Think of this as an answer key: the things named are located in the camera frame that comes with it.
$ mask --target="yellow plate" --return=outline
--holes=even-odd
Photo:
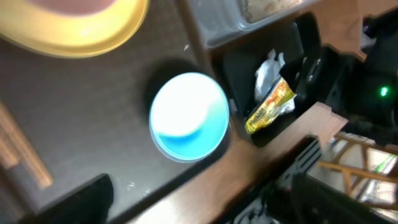
[[[127,41],[138,30],[148,7],[149,0],[115,0],[96,14],[73,16],[26,0],[0,0],[0,34],[42,54],[92,57]]]

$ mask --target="plastic container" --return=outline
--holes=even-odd
[[[206,48],[215,48],[230,40],[273,23],[318,0],[301,0],[296,6],[250,23],[243,14],[242,0],[189,0]]]
[[[155,96],[149,112],[155,145],[176,162],[196,162],[209,156],[224,139],[228,124],[224,91],[201,73],[184,73],[169,80]]]

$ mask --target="dark tray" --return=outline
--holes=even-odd
[[[244,122],[257,106],[254,102],[256,70],[267,59],[267,54],[275,49],[277,54],[284,53],[286,64],[295,63],[313,47],[319,47],[320,37],[315,16],[306,13],[293,22],[278,24],[266,31],[240,40],[237,46],[213,59],[213,68],[224,83],[230,103],[235,104],[234,122],[241,137],[252,141],[257,147],[265,146],[302,113],[290,113],[279,116],[270,126],[253,135],[244,130]]]
[[[24,203],[38,212],[107,173],[109,217],[124,223],[219,159],[225,145],[194,164],[171,161],[149,133],[151,77],[170,63],[181,65],[174,75],[194,70],[193,47],[174,0],[151,1],[136,34],[93,58],[52,58],[0,40],[0,100],[54,177],[40,190],[23,166],[7,171]]]

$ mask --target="clear plastic container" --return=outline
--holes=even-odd
[[[264,18],[261,19],[262,15],[257,14],[256,18],[251,21],[259,20],[250,22],[247,15],[248,9],[244,5],[248,1],[258,4],[260,7],[264,5],[265,1],[294,2],[294,6],[277,12],[275,12],[275,9],[264,9],[275,13],[267,15],[264,11]],[[206,48],[215,48],[227,43],[288,16],[316,1],[318,0],[189,0],[201,34],[202,44]]]

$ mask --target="white plastic wrapper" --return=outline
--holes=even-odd
[[[284,54],[278,55],[278,61],[275,60],[276,52],[272,49],[268,53],[268,59],[263,62],[256,71],[256,86],[254,88],[254,99],[261,102],[268,94],[274,83],[279,79],[279,71],[285,65]]]

